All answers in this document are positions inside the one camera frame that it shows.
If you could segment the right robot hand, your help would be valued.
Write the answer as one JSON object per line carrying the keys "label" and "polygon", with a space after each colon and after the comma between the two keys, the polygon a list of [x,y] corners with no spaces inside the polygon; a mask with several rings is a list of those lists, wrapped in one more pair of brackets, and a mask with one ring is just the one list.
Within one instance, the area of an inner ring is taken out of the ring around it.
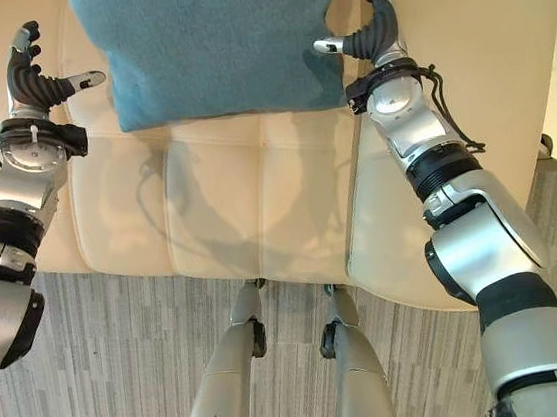
{"label": "right robot hand", "polygon": [[326,37],[313,42],[320,54],[346,55],[383,66],[408,55],[401,39],[395,7],[391,0],[367,0],[372,5],[371,20],[348,36]]}

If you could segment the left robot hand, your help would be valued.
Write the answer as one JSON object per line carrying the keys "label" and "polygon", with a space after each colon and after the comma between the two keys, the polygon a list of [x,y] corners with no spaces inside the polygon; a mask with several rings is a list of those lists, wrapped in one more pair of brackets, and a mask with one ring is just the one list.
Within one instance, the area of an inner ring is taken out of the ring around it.
{"label": "left robot hand", "polygon": [[60,106],[78,92],[102,85],[104,72],[94,70],[68,77],[42,74],[34,58],[41,53],[36,44],[40,38],[39,23],[35,20],[18,28],[9,46],[6,83],[11,117],[32,113],[34,117],[48,117],[51,108]]}

